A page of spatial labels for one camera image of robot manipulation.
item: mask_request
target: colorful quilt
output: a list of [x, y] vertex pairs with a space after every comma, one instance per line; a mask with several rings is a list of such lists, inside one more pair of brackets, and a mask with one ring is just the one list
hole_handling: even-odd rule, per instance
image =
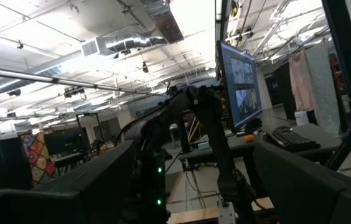
[[34, 188], [58, 177], [58, 171], [51, 162], [49, 152], [45, 146], [44, 133], [25, 134], [21, 138], [27, 149]]

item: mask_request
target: pink fabric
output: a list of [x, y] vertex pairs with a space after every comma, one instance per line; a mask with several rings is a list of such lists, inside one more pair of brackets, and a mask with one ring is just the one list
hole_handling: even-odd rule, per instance
[[298, 111], [314, 109], [305, 51], [289, 58], [290, 82]]

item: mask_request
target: white ceiling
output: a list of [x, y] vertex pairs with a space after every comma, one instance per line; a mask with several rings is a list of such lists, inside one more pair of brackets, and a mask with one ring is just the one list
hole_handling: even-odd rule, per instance
[[[143, 32], [155, 28], [139, 0], [122, 0], [129, 6], [137, 20], [130, 13], [123, 13], [120, 0], [0, 0], [0, 68], [24, 71], [49, 62], [55, 58], [80, 49], [80, 43], [116, 30], [127, 29]], [[241, 0], [242, 10], [230, 18], [229, 40], [235, 45], [234, 30], [241, 29], [250, 0]], [[246, 25], [253, 27], [254, 35], [243, 46], [253, 52], [270, 30], [274, 21], [269, 17], [278, 0], [252, 0]], [[137, 88], [147, 83], [157, 83], [169, 74], [177, 75], [197, 67], [213, 66], [215, 56], [214, 0], [170, 0], [171, 11], [184, 35], [184, 40], [160, 47], [131, 50], [131, 54], [119, 55], [117, 59], [87, 61], [83, 58], [69, 64], [68, 72], [60, 78], [81, 80], [90, 83], [118, 85], [123, 88]], [[322, 9], [305, 16], [311, 9], [321, 7], [321, 0], [294, 0], [282, 15], [294, 17], [283, 22], [278, 35], [270, 38], [264, 50], [274, 48], [294, 35], [308, 22], [323, 14]], [[18, 41], [24, 44], [17, 49]], [[145, 61], [149, 73], [142, 71]], [[22, 114], [54, 107], [73, 108], [83, 100], [79, 96], [65, 99], [57, 96], [63, 93], [63, 85], [34, 83], [22, 87], [22, 95], [9, 97], [0, 94], [0, 108], [15, 110], [20, 107]], [[111, 94], [108, 91], [87, 90], [87, 100]]]

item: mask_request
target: desk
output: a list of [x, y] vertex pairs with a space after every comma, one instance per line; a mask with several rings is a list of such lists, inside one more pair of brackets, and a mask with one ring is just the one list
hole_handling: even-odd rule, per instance
[[83, 161], [83, 163], [86, 163], [85, 154], [81, 152], [76, 152], [74, 154], [64, 156], [61, 158], [53, 158], [51, 159], [51, 161], [54, 163], [55, 168], [57, 168], [59, 175], [61, 175], [61, 172], [59, 171], [59, 168], [61, 167], [73, 165], [79, 161]]
[[[311, 141], [316, 141], [321, 145], [321, 148], [319, 149], [297, 152], [296, 154], [314, 162], [321, 162], [321, 164], [332, 156], [332, 153], [337, 150], [341, 143], [339, 139], [314, 124], [305, 124], [295, 127], [293, 130], [302, 137], [310, 139]], [[243, 137], [238, 138], [236, 136], [231, 136], [228, 138], [228, 145], [230, 146], [233, 158], [243, 157], [250, 184], [256, 190], [257, 197], [266, 197], [263, 184], [258, 176], [256, 164], [253, 159], [255, 143], [245, 142]], [[215, 162], [213, 151], [211, 149], [194, 150], [190, 153], [180, 155], [178, 160], [183, 163], [187, 162], [188, 165]]]

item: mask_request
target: ceiling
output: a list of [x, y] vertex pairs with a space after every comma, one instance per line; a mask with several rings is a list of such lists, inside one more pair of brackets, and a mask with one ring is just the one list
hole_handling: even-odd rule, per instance
[[[56, 77], [138, 90], [151, 88], [153, 92], [161, 91], [164, 82], [171, 77], [196, 74], [210, 78], [215, 67], [215, 0], [162, 1], [170, 7], [183, 40], [141, 50], [130, 49], [130, 54], [118, 54], [118, 58], [95, 57], [91, 60], [77, 57], [67, 61], [62, 66], [63, 72]], [[95, 37], [118, 32], [150, 32], [152, 36], [163, 37], [161, 24], [146, 13], [142, 2], [147, 1], [0, 0], [0, 69], [28, 72], [73, 54]], [[298, 38], [308, 38], [310, 33], [307, 31], [315, 33], [325, 26], [321, 0], [287, 1], [289, 3], [280, 15], [284, 17], [281, 22], [270, 17], [284, 1], [252, 0], [249, 13], [250, 0], [237, 2], [241, 8], [235, 17], [230, 17], [227, 41], [236, 45], [247, 14], [238, 48], [251, 54], [257, 51], [255, 57], [261, 61], [268, 60], [272, 51], [313, 20], [316, 22], [306, 26]], [[262, 44], [262, 49], [257, 50], [275, 24], [278, 26], [274, 34]], [[248, 26], [253, 29], [250, 38], [245, 35]], [[148, 73], [143, 72], [143, 62], [146, 62]], [[0, 83], [6, 82], [8, 80], [0, 79]], [[126, 95], [116, 95], [115, 100], [112, 91], [93, 89], [85, 89], [86, 99], [78, 95], [64, 98], [66, 87], [33, 83], [20, 87], [20, 96], [2, 93], [0, 116], [5, 116], [5, 111], [15, 111], [17, 116], [54, 111], [68, 113], [83, 105], [88, 105], [87, 111], [108, 110], [127, 101]]]

